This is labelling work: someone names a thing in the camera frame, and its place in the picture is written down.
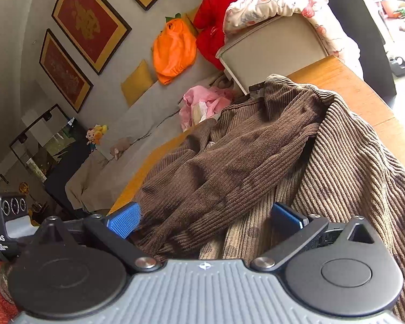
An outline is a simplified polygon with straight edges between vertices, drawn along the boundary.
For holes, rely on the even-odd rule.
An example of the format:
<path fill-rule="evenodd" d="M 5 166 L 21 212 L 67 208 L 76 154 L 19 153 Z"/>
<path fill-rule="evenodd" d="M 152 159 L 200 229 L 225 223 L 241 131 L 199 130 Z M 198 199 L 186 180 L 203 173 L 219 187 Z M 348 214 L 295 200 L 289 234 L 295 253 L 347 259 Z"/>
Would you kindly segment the brown corduroy polka-dot garment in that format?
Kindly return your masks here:
<path fill-rule="evenodd" d="M 131 240 L 159 260 L 250 262 L 279 242 L 268 218 L 281 202 L 333 222 L 365 217 L 405 280 L 405 168 L 338 94 L 280 75 L 198 124 L 134 199 Z M 394 311 L 405 321 L 405 282 Z"/>

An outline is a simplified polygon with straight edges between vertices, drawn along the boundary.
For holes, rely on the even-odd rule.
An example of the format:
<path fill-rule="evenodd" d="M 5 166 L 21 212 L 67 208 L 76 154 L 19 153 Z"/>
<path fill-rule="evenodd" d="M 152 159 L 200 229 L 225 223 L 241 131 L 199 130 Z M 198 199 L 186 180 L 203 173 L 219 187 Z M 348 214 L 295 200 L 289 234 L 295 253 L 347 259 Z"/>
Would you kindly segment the beige sofa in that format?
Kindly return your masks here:
<path fill-rule="evenodd" d="M 155 149 L 210 117 L 210 104 L 226 94 L 245 95 L 270 74 L 288 75 L 327 56 L 301 15 L 274 17 L 232 36 L 219 51 L 225 69 L 202 57 L 163 86 L 155 82 L 100 140 L 94 153 L 65 185 L 71 207 L 93 212 L 111 208 Z"/>

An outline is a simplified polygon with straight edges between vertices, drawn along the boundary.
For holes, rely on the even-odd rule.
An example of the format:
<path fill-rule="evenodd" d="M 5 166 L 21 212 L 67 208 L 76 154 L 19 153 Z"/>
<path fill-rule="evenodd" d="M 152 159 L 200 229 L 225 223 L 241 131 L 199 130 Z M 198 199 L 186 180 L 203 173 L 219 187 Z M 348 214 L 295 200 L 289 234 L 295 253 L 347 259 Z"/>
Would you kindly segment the glass fish tank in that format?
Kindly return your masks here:
<path fill-rule="evenodd" d="M 9 144 L 17 160 L 45 182 L 56 170 L 74 174 L 90 153 L 85 128 L 58 104 L 38 115 L 31 110 L 28 123 Z"/>

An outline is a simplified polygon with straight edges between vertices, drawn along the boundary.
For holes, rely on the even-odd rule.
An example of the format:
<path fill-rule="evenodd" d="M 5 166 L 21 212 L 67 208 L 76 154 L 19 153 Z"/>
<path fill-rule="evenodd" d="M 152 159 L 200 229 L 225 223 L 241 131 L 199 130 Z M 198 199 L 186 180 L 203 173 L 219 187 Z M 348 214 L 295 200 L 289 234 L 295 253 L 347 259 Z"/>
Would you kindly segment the small grey plush toy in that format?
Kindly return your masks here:
<path fill-rule="evenodd" d="M 119 160 L 123 153 L 132 145 L 130 137 L 122 137 L 110 147 L 110 154 L 114 160 Z"/>

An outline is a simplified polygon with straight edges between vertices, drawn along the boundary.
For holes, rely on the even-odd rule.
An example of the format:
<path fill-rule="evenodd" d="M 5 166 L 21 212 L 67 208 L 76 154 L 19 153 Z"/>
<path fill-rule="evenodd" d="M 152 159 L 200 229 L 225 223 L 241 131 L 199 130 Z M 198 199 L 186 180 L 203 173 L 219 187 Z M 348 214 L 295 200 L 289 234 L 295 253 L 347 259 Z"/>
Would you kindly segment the small cartoon doll toy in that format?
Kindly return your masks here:
<path fill-rule="evenodd" d="M 100 140 L 107 132 L 108 127 L 107 125 L 99 125 L 96 124 L 93 128 L 90 128 L 86 133 L 87 138 L 87 145 L 89 146 L 91 151 L 96 149 L 96 146 L 100 144 Z"/>

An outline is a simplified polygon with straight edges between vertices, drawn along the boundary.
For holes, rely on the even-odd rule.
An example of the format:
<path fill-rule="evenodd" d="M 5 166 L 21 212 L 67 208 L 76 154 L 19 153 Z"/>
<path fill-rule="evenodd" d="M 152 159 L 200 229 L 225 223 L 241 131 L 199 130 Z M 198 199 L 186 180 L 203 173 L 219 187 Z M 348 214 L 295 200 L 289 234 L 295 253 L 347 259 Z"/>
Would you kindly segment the lower framed red picture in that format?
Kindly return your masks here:
<path fill-rule="evenodd" d="M 45 32 L 39 64 L 73 110 L 79 113 L 93 83 L 70 57 L 51 29 Z"/>

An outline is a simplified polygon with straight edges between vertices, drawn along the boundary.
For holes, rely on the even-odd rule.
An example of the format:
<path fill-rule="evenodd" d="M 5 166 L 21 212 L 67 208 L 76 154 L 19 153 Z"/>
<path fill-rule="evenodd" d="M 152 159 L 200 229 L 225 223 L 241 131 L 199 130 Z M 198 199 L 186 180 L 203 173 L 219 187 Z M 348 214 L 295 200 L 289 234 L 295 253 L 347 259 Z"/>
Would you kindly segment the yellow square cushion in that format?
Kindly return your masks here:
<path fill-rule="evenodd" d="M 155 83 L 147 62 L 143 59 L 138 67 L 121 84 L 121 91 L 126 103 L 132 107 L 139 98 Z"/>

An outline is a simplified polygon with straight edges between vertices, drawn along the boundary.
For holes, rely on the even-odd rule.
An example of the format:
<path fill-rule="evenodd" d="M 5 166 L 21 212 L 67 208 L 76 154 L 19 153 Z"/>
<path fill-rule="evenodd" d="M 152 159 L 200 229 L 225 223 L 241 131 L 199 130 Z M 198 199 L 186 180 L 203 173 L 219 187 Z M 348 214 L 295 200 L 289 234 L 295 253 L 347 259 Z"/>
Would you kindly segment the pink crumpled cloth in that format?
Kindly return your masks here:
<path fill-rule="evenodd" d="M 232 89 L 220 89 L 212 86 L 194 86 L 183 96 L 179 111 L 181 129 L 185 132 L 200 122 L 220 113 L 234 100 Z"/>

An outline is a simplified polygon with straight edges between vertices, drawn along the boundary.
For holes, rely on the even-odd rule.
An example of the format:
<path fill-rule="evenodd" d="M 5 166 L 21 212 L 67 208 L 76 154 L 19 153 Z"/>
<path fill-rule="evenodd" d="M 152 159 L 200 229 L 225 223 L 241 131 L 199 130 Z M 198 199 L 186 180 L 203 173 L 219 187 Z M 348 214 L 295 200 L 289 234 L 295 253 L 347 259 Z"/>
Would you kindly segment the orange pumpkin plush cushion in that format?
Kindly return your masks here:
<path fill-rule="evenodd" d="M 197 58 L 196 37 L 182 18 L 166 22 L 153 43 L 153 66 L 163 85 L 191 67 Z"/>

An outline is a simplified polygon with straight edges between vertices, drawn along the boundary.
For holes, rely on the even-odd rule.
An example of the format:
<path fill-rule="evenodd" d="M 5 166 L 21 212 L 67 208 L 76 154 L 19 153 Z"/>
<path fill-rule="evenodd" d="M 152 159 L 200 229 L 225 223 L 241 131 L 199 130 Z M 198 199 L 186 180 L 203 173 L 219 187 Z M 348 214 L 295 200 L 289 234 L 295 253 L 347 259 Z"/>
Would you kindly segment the black floor stand base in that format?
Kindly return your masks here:
<path fill-rule="evenodd" d="M 391 72 L 397 77 L 405 76 L 405 58 L 401 56 L 388 56 Z"/>

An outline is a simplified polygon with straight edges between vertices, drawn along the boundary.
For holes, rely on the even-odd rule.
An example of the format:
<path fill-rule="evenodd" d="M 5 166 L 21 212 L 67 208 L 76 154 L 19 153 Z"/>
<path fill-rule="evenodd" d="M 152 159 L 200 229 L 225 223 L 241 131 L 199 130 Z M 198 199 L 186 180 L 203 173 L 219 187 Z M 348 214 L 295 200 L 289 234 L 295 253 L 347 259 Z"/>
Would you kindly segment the large framed red picture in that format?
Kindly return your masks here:
<path fill-rule="evenodd" d="M 52 18 L 97 75 L 131 32 L 107 0 L 56 0 Z"/>

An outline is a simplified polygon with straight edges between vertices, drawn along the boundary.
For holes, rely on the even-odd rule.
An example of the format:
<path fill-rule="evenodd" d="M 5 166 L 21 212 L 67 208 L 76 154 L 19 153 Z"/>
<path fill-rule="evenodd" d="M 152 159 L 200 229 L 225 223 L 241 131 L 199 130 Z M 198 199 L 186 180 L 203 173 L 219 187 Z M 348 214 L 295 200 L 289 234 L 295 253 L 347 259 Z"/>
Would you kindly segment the red plush cushion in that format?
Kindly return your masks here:
<path fill-rule="evenodd" d="M 196 38 L 197 49 L 214 67 L 223 70 L 224 66 L 216 54 L 224 46 L 224 16 L 227 8 L 237 0 L 202 0 L 194 17 L 193 25 L 200 30 Z"/>

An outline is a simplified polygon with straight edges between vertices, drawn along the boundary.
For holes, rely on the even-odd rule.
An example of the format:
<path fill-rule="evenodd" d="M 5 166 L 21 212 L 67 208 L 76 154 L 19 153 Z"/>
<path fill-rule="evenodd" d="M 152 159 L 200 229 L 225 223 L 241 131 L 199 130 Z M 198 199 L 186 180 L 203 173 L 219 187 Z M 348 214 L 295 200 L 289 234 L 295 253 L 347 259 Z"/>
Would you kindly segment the floral white pink blanket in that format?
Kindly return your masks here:
<path fill-rule="evenodd" d="M 356 75 L 363 77 L 360 49 L 343 30 L 328 6 L 329 0 L 237 0 L 224 14 L 223 32 L 229 37 L 246 27 L 276 16 L 303 16 L 314 28 L 324 48 Z"/>

